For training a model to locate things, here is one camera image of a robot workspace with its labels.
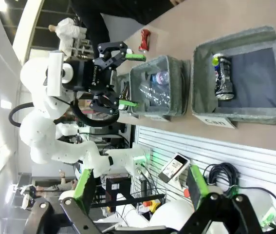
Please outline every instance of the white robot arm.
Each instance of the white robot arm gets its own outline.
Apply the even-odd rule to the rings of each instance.
[[[60,68],[65,71],[66,78],[58,79],[59,82],[67,82],[70,76],[73,76],[69,66],[68,64],[62,67],[61,64]],[[108,150],[107,156],[101,156],[93,141],[69,144],[56,140],[57,127],[54,119],[61,117],[69,108],[69,105],[59,99],[69,103],[74,100],[74,93],[60,86],[58,99],[51,97],[48,92],[49,86],[44,85],[47,67],[48,70],[52,69],[50,63],[48,65],[48,59],[37,58],[28,61],[21,71],[21,81],[31,92],[35,106],[23,119],[19,131],[21,140],[31,148],[31,159],[35,163],[47,163],[50,160],[75,163],[80,159],[86,169],[93,169],[94,177],[108,174],[111,168],[120,166],[125,167],[131,175],[138,175],[137,167],[141,162],[145,163],[147,149],[137,146],[134,149]],[[77,98],[81,95],[82,92],[78,92]],[[63,125],[59,126],[58,131],[63,128]]]

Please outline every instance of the beige table surface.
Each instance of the beige table surface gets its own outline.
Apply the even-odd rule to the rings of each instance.
[[[159,55],[192,59],[195,47],[202,42],[264,25],[276,28],[276,0],[185,0],[145,27],[151,31],[146,56],[148,60]],[[125,42],[137,52],[140,31]],[[137,64],[126,61],[117,72],[129,72]],[[184,116],[168,123],[127,116],[120,116],[119,122],[276,150],[276,125],[238,123],[238,129],[210,126],[193,116],[190,106]]]

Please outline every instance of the gray fabric bin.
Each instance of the gray fabric bin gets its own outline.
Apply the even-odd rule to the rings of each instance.
[[[125,83],[129,82],[129,73],[121,74],[112,79],[112,85],[114,85],[114,91],[119,97],[121,92],[123,91],[125,87]],[[119,113],[122,115],[131,115],[135,118],[139,118],[139,115],[134,115],[131,112],[130,107],[128,107],[126,110],[119,110]]]
[[[183,114],[183,62],[170,56],[158,58],[133,67],[129,75],[130,100],[139,102],[137,107],[131,107],[131,111],[138,115],[180,116]],[[150,106],[139,90],[139,85],[147,80],[151,74],[160,71],[169,73],[170,107]]]
[[[215,97],[211,60],[216,53],[232,59],[231,81],[236,95],[230,101]],[[190,90],[195,115],[276,124],[276,30],[263,26],[197,46]]]

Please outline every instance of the cable bundle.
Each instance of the cable bundle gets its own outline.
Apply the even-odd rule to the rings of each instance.
[[[211,184],[217,184],[218,179],[222,179],[225,182],[229,184],[229,188],[223,192],[223,194],[226,197],[232,197],[235,195],[237,189],[235,188],[234,185],[239,184],[239,179],[238,179],[238,170],[231,164],[227,162],[223,162],[221,164],[210,164],[206,169],[204,170],[203,176],[205,175],[205,172],[207,168],[211,167],[211,170],[209,172],[208,178],[207,178],[207,183],[209,185]]]

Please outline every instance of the water bottle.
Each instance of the water bottle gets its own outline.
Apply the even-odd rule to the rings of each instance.
[[[150,83],[149,81],[143,81],[139,89],[142,96],[150,100],[151,105],[170,107],[170,96],[168,88],[164,91],[163,87],[159,87],[157,83]]]
[[[154,83],[158,83],[160,85],[169,84],[169,74],[168,71],[158,72],[156,74],[151,75],[151,80]]]

